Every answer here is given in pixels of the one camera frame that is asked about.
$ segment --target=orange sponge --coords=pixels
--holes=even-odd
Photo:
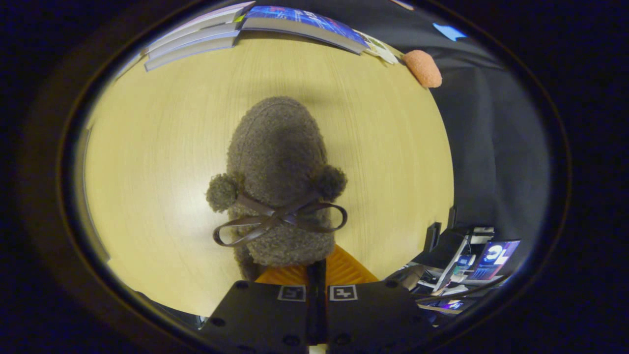
[[[441,72],[430,54],[422,50],[413,50],[404,54],[402,60],[425,88],[441,86]]]

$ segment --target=blue sticky note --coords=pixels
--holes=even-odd
[[[456,28],[452,26],[441,26],[436,23],[433,23],[433,26],[441,32],[444,36],[448,37],[449,40],[456,42],[457,38],[465,38],[467,37],[463,33],[459,32]]]

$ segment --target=wooden table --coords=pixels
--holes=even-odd
[[[337,243],[379,278],[416,256],[454,199],[445,128],[409,70],[306,38],[243,32],[236,47],[151,72],[143,62],[104,90],[87,124],[85,182],[111,270],[163,305],[209,316],[239,273],[211,238],[227,220],[205,201],[226,169],[240,118],[291,96],[317,120],[330,164],[348,176]]]

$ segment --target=blue book cover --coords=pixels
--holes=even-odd
[[[509,257],[515,252],[520,244],[520,240],[515,241],[489,241],[485,246],[481,258],[478,261],[476,269],[467,277],[469,280],[490,280],[503,265],[509,260]]]
[[[347,25],[309,11],[285,8],[283,6],[254,6],[245,15],[245,19],[254,17],[277,18],[282,20],[306,23],[307,25],[323,28],[324,30],[328,30],[330,32],[336,33],[337,35],[349,38],[354,42],[363,45],[365,48],[369,48],[362,37],[358,33],[354,32],[354,30],[349,28]]]

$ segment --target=stuffed toy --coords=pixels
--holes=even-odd
[[[319,128],[299,102],[267,98],[254,105],[236,128],[227,153],[227,172],[212,177],[206,199],[229,222],[214,240],[235,248],[244,279],[256,280],[267,267],[306,266],[335,250],[334,231],[347,221],[331,204],[347,184],[330,166]],[[330,210],[342,215],[333,227]],[[221,230],[231,234],[223,242]]]

